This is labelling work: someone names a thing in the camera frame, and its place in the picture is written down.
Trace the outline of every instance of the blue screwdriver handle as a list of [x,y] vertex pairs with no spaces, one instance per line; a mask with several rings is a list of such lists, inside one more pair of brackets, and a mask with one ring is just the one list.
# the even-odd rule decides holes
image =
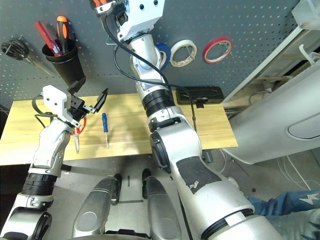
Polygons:
[[103,132],[108,132],[107,114],[102,113]]

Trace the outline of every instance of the black cup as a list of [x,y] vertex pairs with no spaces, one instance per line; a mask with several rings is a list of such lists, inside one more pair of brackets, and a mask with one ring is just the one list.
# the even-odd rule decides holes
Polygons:
[[52,63],[54,68],[68,85],[68,92],[74,94],[78,92],[81,86],[86,82],[86,76],[82,70],[76,44],[71,39],[68,39],[68,49],[71,50],[61,56],[54,56],[54,53],[49,49],[49,47],[44,45],[42,53],[45,55],[46,59]]

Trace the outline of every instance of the red tool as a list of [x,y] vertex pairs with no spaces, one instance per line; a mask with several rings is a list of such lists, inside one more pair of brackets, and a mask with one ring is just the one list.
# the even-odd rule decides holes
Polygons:
[[63,53],[60,50],[58,44],[56,43],[56,41],[52,38],[52,36],[50,35],[46,25],[44,24],[43,21],[35,21],[34,22],[34,26],[35,28],[38,30],[38,32],[40,33],[41,37],[43,38],[43,40],[45,41],[45,43],[47,44],[47,46],[49,47],[49,49],[51,49],[51,51],[53,52],[53,55],[55,57],[61,56]]
[[65,16],[58,16],[56,18],[56,28],[58,31],[59,40],[61,43],[61,48],[63,54],[69,52],[68,48],[68,38],[69,38],[69,29],[68,29],[68,19]]

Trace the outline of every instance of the blue screwdriver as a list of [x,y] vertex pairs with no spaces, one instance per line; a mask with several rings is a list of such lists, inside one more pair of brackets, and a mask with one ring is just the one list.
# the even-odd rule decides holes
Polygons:
[[107,114],[102,113],[102,124],[103,124],[103,131],[105,133],[105,143],[106,143],[106,147],[109,148],[108,145],[108,122],[107,122]]

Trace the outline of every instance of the tape roll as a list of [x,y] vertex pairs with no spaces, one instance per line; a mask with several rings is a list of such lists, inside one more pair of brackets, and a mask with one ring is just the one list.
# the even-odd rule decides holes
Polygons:
[[[190,53],[190,56],[188,56],[185,60],[182,61],[174,61],[174,55],[175,53],[184,47],[192,47],[192,52]],[[183,67],[189,63],[192,62],[192,60],[195,59],[197,54],[197,46],[194,44],[193,41],[191,40],[182,40],[182,41],[178,41],[175,45],[173,45],[173,47],[171,48],[171,57],[170,57],[170,63],[172,66],[179,68],[179,67]]]
[[[214,58],[214,59],[208,59],[207,54],[210,51],[210,49],[212,49],[215,45],[218,44],[224,44],[227,45],[226,46],[226,51],[219,57]],[[232,49],[232,42],[229,38],[227,37],[219,37],[215,40],[213,40],[212,42],[210,42],[204,49],[203,51],[203,60],[207,63],[207,64],[217,64],[219,62],[221,62],[223,59],[225,59],[231,52]]]
[[163,54],[162,61],[160,64],[160,70],[163,71],[165,70],[165,68],[167,67],[170,61],[171,50],[170,50],[170,47],[168,47],[168,45],[164,43],[158,43],[155,46],[159,49],[160,53]]

